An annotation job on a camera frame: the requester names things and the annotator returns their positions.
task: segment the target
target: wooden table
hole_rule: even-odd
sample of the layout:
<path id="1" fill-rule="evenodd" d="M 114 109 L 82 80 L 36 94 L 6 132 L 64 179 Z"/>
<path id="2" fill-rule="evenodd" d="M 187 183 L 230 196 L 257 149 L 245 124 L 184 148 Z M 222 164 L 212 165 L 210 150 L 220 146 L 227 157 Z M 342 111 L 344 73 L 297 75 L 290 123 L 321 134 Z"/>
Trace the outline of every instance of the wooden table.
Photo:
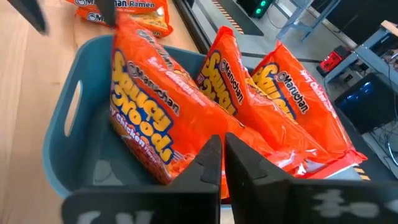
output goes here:
<path id="1" fill-rule="evenodd" d="M 388 31 L 391 32 L 391 34 L 394 34 L 395 36 L 398 37 L 398 28 L 397 28 L 397 24 L 394 24 L 390 21 L 383 21 L 381 23 L 381 25 L 386 28 Z"/>
<path id="2" fill-rule="evenodd" d="M 64 0 L 39 0 L 49 22 L 41 36 L 0 1 L 0 223 L 60 221 L 62 199 L 42 167 L 44 134 L 78 47 L 109 29 L 75 18 Z M 161 42 L 197 51 L 170 0 L 174 32 Z"/>

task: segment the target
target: blue plastic bin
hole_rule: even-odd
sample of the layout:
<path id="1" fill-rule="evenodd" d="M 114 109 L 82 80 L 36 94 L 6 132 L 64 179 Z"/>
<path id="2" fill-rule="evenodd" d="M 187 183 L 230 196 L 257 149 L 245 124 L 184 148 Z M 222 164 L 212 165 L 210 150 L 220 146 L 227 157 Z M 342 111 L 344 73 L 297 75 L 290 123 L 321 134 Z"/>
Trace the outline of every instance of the blue plastic bin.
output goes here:
<path id="1" fill-rule="evenodd" d="M 92 185 L 158 184 L 129 152 L 108 119 L 112 43 L 113 36 L 105 35 L 81 46 L 45 135 L 45 173 L 63 198 Z M 165 49 L 195 78 L 204 55 L 173 47 Z M 79 81 L 80 100 L 66 137 L 65 120 Z"/>

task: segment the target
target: ramen package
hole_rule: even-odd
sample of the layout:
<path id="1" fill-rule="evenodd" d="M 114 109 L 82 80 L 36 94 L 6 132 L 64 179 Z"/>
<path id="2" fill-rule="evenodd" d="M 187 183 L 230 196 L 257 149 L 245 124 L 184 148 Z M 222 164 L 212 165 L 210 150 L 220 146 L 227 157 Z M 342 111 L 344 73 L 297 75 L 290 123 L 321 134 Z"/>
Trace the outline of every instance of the ramen package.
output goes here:
<path id="1" fill-rule="evenodd" d="M 79 7 L 76 11 L 76 15 L 79 15 L 88 21 L 105 25 L 104 17 L 96 9 Z M 168 24 L 168 15 L 164 13 L 162 7 L 146 14 L 129 14 L 129 16 L 136 20 L 142 27 L 152 31 L 155 37 L 166 37 L 173 32 L 173 28 Z"/>
<path id="2" fill-rule="evenodd" d="M 275 152 L 197 88 L 154 36 L 121 14 L 114 40 L 110 120 L 128 148 L 163 184 L 170 183 L 213 134 L 231 132 L 289 171 L 293 155 Z M 228 196 L 225 176 L 221 196 Z"/>
<path id="3" fill-rule="evenodd" d="M 253 71 L 254 83 L 303 127 L 333 159 L 354 147 L 323 88 L 280 42 Z M 355 152 L 353 164 L 366 157 Z"/>
<path id="4" fill-rule="evenodd" d="M 258 131 L 274 150 L 299 154 L 322 164 L 331 160 L 304 129 L 254 84 L 241 63 L 241 53 L 230 28 L 219 29 L 196 83 L 208 98 Z"/>
<path id="5" fill-rule="evenodd" d="M 95 5 L 95 0 L 66 0 L 66 1 L 73 3 L 79 7 L 83 7 L 85 9 L 98 10 L 97 6 Z M 127 12 L 134 14 L 145 14 L 148 12 L 153 12 L 160 7 L 163 7 L 165 10 L 168 10 L 167 0 L 134 0 L 134 1 L 114 0 L 114 6 L 119 12 Z"/>

